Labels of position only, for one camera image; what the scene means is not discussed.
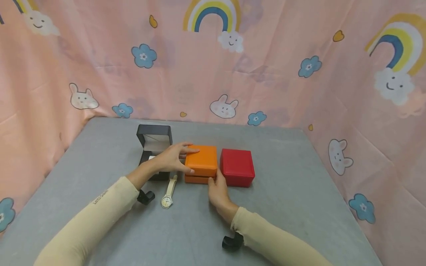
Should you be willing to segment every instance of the box lid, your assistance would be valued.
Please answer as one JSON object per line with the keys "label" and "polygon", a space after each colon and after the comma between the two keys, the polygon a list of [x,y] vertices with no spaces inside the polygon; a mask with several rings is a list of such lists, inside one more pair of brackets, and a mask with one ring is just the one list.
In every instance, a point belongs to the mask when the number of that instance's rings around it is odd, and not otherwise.
{"label": "box lid", "polygon": [[250,151],[222,149],[223,174],[241,177],[255,176]]}
{"label": "box lid", "polygon": [[217,152],[215,146],[190,145],[189,148],[200,149],[197,153],[187,154],[185,165],[192,169],[217,169]]}
{"label": "box lid", "polygon": [[162,152],[173,142],[170,126],[141,124],[138,126],[136,136],[144,151]]}

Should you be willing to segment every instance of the gray table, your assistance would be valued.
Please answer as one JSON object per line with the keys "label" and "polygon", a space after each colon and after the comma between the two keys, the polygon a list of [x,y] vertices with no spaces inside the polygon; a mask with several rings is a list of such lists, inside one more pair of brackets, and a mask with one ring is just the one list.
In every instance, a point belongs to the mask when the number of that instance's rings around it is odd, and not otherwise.
{"label": "gray table", "polygon": [[[236,204],[311,244],[335,266],[378,266],[376,254],[322,165],[297,129],[94,118],[72,143],[0,240],[2,266],[32,265],[41,249],[82,208],[139,163],[140,123],[172,127],[173,142],[252,151],[256,178],[230,188]],[[156,199],[136,203],[101,241],[87,265],[269,265],[244,247],[222,250],[232,235],[209,205],[207,185],[179,179],[174,204],[160,199],[168,182],[149,182]]]}

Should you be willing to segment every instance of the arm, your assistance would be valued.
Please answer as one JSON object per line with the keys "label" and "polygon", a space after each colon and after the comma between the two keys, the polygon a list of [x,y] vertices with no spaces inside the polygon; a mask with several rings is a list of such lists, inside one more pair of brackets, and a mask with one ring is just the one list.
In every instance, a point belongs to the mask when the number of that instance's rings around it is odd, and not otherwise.
{"label": "arm", "polygon": [[231,229],[241,234],[244,245],[275,265],[332,266],[318,251],[301,239],[273,226],[256,213],[231,202],[226,180],[218,170],[216,182],[209,179],[209,198]]}
{"label": "arm", "polygon": [[41,251],[34,266],[83,265],[87,255],[116,221],[132,208],[139,190],[151,176],[160,171],[192,171],[179,161],[180,154],[197,152],[187,145],[190,143],[170,146],[156,158],[142,163],[127,177],[121,177],[59,231]]}

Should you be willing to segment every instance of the watch strap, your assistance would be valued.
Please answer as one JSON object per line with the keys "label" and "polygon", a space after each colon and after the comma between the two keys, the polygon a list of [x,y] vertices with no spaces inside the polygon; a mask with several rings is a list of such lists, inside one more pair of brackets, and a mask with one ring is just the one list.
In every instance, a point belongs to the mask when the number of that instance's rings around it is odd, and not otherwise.
{"label": "watch strap", "polygon": [[167,187],[167,192],[166,192],[167,196],[171,197],[173,195],[173,190],[175,189],[176,181],[177,180],[174,178],[170,179],[169,186]]}

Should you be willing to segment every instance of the arm sleeve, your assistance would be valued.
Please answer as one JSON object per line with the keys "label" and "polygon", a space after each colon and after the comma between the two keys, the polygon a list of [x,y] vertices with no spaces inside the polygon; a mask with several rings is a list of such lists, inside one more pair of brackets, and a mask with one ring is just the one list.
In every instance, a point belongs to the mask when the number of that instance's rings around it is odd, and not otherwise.
{"label": "arm sleeve", "polygon": [[41,251],[34,266],[81,266],[115,222],[132,208],[139,191],[126,178],[89,203]]}
{"label": "arm sleeve", "polygon": [[238,209],[231,229],[243,236],[245,246],[275,265],[332,266],[313,247],[245,208]]}

